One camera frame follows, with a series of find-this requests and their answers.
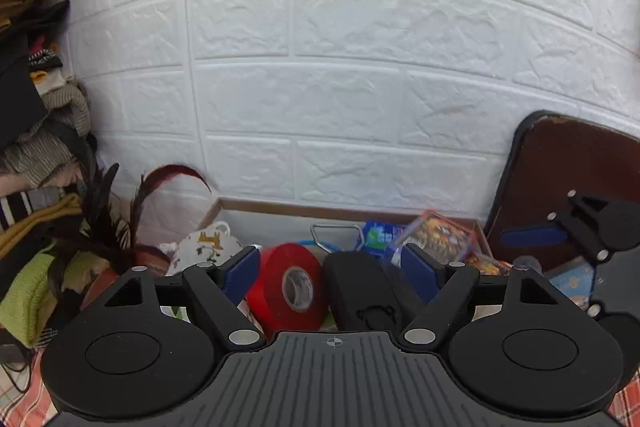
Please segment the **blue card game box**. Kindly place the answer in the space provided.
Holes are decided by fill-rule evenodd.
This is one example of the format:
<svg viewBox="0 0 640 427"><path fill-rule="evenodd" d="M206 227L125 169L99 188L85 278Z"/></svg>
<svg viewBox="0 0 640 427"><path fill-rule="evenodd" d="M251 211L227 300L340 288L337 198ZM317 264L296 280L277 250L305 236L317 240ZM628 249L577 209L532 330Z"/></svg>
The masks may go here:
<svg viewBox="0 0 640 427"><path fill-rule="evenodd" d="M480 271L483 275L490 275L491 277L502 277L508 275L511 271L511 265L506 262L498 261L493 257L488 257L479 253L469 253L464 259L465 265L472 265L475 269Z"/></svg>
<svg viewBox="0 0 640 427"><path fill-rule="evenodd" d="M428 210L405 228L398 246L413 244L446 265L459 261L477 245L475 232L460 223Z"/></svg>

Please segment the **black car key case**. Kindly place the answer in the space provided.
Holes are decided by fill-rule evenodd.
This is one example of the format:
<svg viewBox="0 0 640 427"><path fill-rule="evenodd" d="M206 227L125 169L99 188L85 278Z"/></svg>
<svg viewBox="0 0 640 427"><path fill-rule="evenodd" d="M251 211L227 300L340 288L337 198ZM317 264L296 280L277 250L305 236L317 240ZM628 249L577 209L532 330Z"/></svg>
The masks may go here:
<svg viewBox="0 0 640 427"><path fill-rule="evenodd" d="M357 235L354 247L337 248L322 236L341 231ZM341 332L389 332L398 335L424 308L401 269L366 251L358 225L311 225L314 245L324 252L322 267L335 328Z"/></svg>

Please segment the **dark red wooden headboard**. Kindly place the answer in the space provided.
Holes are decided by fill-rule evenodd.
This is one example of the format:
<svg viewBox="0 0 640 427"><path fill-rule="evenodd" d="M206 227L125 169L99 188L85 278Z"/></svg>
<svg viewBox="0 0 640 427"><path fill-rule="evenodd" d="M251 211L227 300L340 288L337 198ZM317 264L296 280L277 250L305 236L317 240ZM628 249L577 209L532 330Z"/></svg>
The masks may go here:
<svg viewBox="0 0 640 427"><path fill-rule="evenodd" d="M639 140L593 122L535 112L516 128L484 233L495 258L531 255L546 271L579 256L569 241L533 244L529 235L503 239L511 229L549 224L548 214L568 207L567 193L639 200Z"/></svg>

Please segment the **plaid red bed sheet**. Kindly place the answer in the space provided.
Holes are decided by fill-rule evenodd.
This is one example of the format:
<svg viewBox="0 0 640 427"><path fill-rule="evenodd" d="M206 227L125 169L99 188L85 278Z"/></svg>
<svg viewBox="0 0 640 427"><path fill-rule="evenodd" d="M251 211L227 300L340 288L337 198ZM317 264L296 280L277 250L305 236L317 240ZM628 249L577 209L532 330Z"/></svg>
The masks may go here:
<svg viewBox="0 0 640 427"><path fill-rule="evenodd" d="M44 426L56 414L40 375L40 351L25 363L1 365L1 424ZM610 413L623 426L639 425L639 372L614 398Z"/></svg>

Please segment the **dark red feather duster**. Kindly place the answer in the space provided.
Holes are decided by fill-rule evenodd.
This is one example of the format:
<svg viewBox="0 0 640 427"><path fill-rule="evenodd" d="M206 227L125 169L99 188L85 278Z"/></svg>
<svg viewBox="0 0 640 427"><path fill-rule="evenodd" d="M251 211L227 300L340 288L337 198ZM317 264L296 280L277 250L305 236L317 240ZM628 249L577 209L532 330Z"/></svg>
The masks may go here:
<svg viewBox="0 0 640 427"><path fill-rule="evenodd" d="M80 253L93 254L107 262L107 266L122 275L136 263L138 230L146 201L164 184L186 176L202 183L206 181L198 170L182 164L168 164L145 173L128 204L114 209L112 186L119 165L105 171L96 170L88 183L80 205L80 225L68 232L52 236L58 252L50 264L49 281L61 284L64 272L73 257Z"/></svg>

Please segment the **white patterned cloth pouch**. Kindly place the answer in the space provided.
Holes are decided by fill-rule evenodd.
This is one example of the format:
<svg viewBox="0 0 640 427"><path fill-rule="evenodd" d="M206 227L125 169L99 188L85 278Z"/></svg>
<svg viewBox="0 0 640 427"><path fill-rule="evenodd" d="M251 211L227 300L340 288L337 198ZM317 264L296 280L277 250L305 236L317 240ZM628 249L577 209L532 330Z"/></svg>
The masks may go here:
<svg viewBox="0 0 640 427"><path fill-rule="evenodd" d="M171 277L202 262L210 262L219 267L242 251L244 246L231 233L231 227L226 221L216 221L183 237L180 242L163 243L158 248L169 259L163 276Z"/></svg>

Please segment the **blue tissue pack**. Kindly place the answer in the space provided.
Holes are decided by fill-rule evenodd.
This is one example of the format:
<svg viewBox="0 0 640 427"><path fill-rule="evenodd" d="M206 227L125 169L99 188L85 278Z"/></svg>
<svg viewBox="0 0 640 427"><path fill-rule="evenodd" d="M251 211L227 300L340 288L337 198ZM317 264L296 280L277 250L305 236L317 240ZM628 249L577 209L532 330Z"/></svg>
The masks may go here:
<svg viewBox="0 0 640 427"><path fill-rule="evenodd" d="M364 224L363 241L359 245L366 253L377 258L384 258L387 255L387 248L397 237L401 236L404 230L405 225L369 220Z"/></svg>

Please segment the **red tape roll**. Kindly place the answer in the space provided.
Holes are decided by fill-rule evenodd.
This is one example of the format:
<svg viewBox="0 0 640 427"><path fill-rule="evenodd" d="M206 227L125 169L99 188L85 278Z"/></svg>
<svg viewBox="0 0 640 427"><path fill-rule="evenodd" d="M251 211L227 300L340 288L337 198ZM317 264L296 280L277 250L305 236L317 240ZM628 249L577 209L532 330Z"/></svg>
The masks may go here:
<svg viewBox="0 0 640 427"><path fill-rule="evenodd" d="M318 331L329 313L322 264L302 245L268 248L246 302L268 339L283 331Z"/></svg>

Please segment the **brown cardboard storage box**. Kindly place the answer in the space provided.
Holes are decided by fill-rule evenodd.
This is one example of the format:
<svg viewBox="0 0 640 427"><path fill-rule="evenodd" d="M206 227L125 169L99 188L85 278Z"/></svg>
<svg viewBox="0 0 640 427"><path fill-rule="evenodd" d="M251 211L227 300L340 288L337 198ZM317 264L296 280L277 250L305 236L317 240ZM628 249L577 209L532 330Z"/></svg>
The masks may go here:
<svg viewBox="0 0 640 427"><path fill-rule="evenodd" d="M241 241L244 246L260 245L262 251L254 256L250 262L250 273L258 278L260 270L260 254L268 248L281 244L294 243L302 239L311 237L311 225L329 223L329 225L358 225L363 229L363 225L369 220L393 223L393 225L410 225L416 220L409 215L392 215L385 213L379 215L371 211L356 211L344 209L328 209L316 207L298 207L291 205L266 204L265 202L238 202L237 200L225 199L216 202L214 209L210 210L205 217L204 225L208 227L212 223L222 220L228 221L227 215L222 215L221 211L241 211L247 215L256 213L260 218L259 222L250 222L244 218L238 225L231 222L231 233ZM349 237L344 243L337 239L331 239L330 243L337 248L350 249L354 247L355 237ZM242 294L245 297L250 288L255 284L249 283Z"/></svg>

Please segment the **blue tape roll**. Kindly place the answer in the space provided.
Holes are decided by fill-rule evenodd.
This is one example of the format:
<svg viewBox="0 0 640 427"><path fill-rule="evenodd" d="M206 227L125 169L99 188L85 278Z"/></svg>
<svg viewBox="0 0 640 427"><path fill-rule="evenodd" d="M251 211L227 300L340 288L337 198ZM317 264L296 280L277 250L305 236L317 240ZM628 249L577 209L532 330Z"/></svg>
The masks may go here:
<svg viewBox="0 0 640 427"><path fill-rule="evenodd" d="M311 254L313 254L314 257L318 260L320 265L323 265L326 257L328 257L330 254L337 253L338 251L338 248L334 245L326 243L321 243L320 245L318 245L317 243L314 243L312 239L308 239L308 241L299 241L297 242L297 245L303 246L307 249L307 251L310 251Z"/></svg>

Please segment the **pile of folded clothes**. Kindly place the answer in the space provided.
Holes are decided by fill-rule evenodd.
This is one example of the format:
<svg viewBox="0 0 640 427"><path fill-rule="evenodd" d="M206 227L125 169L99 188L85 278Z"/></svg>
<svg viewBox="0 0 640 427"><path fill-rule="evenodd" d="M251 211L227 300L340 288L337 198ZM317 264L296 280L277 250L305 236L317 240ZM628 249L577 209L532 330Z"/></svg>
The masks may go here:
<svg viewBox="0 0 640 427"><path fill-rule="evenodd" d="M115 168L96 165L89 104L55 38L70 2L1 0L1 330L39 347L116 258Z"/></svg>

